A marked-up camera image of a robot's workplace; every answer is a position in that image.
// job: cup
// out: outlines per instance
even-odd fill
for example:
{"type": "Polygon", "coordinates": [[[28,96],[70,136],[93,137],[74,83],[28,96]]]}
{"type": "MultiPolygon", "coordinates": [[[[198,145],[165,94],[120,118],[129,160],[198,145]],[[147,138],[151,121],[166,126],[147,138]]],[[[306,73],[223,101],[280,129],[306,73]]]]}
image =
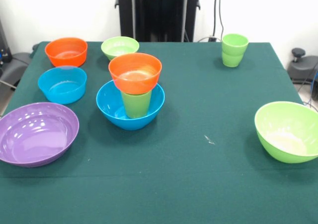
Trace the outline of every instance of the cup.
{"type": "Polygon", "coordinates": [[[222,60],[227,67],[237,67],[243,59],[248,39],[240,34],[227,34],[222,40],[222,60]]]}
{"type": "Polygon", "coordinates": [[[137,95],[121,92],[126,115],[129,118],[135,119],[147,115],[151,99],[151,92],[152,91],[137,95]]]}

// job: bowl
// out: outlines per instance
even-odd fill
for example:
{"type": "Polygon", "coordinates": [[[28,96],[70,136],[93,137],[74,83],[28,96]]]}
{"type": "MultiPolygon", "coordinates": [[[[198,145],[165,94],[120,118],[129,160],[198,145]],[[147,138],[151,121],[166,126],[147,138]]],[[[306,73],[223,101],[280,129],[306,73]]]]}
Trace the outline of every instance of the bowl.
{"type": "Polygon", "coordinates": [[[76,114],[63,105],[19,107],[0,119],[0,160],[22,167],[51,163],[71,146],[79,127],[76,114]]]}
{"type": "Polygon", "coordinates": [[[318,113],[295,102],[265,104],[256,112],[260,142],[275,159],[301,163],[318,157],[318,113]]]}
{"type": "Polygon", "coordinates": [[[127,117],[120,90],[116,88],[114,81],[109,81],[100,88],[96,103],[110,122],[124,130],[133,131],[143,128],[156,117],[164,103],[164,91],[159,84],[155,86],[152,90],[148,113],[141,118],[127,117]]]}
{"type": "Polygon", "coordinates": [[[114,58],[108,69],[119,90],[128,94],[143,94],[156,86],[162,64],[152,55],[133,53],[114,58]]]}
{"type": "Polygon", "coordinates": [[[101,44],[101,50],[109,60],[117,56],[134,53],[139,49],[139,43],[130,37],[118,36],[105,40],[101,44]]]}
{"type": "Polygon", "coordinates": [[[79,67],[86,60],[87,43],[78,38],[62,38],[50,42],[45,53],[55,67],[79,67]]]}
{"type": "Polygon", "coordinates": [[[83,69],[63,66],[43,73],[39,77],[38,86],[49,101],[69,104],[84,95],[86,81],[87,75],[83,69]]]}

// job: light green bowl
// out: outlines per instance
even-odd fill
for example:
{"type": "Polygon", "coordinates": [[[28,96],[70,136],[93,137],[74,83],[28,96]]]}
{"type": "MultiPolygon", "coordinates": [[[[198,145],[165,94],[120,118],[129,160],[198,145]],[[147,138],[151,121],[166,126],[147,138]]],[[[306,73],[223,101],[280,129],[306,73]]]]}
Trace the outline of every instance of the light green bowl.
{"type": "Polygon", "coordinates": [[[105,40],[101,44],[101,50],[109,60],[123,54],[135,53],[139,49],[139,43],[130,37],[118,36],[105,40]]]}
{"type": "Polygon", "coordinates": [[[256,112],[260,142],[275,159],[302,163],[318,157],[318,113],[294,102],[265,104],[256,112]]]}

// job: table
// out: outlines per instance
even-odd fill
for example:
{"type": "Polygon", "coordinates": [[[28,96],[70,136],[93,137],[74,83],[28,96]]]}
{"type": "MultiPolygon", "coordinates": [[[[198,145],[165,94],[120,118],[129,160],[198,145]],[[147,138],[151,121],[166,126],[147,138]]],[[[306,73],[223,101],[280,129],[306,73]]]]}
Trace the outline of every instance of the table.
{"type": "MultiPolygon", "coordinates": [[[[166,101],[138,131],[98,110],[111,79],[99,42],[88,43],[87,90],[67,105],[79,135],[40,168],[0,163],[1,223],[312,224],[318,222],[318,161],[284,164],[261,146],[254,115],[277,100],[301,102],[269,43],[251,43],[224,67],[220,43],[141,43],[163,64],[166,101]]],[[[52,67],[42,42],[6,112],[46,101],[37,87],[52,67]]]]}

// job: stacked cups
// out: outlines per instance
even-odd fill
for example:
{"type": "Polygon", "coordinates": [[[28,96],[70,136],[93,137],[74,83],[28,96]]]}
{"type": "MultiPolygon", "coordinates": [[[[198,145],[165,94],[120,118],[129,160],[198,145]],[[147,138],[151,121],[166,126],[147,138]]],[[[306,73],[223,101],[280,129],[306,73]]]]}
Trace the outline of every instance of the stacked cups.
{"type": "Polygon", "coordinates": [[[108,68],[121,91],[126,115],[132,119],[146,116],[162,69],[160,60],[149,54],[131,53],[114,58],[108,68]]]}

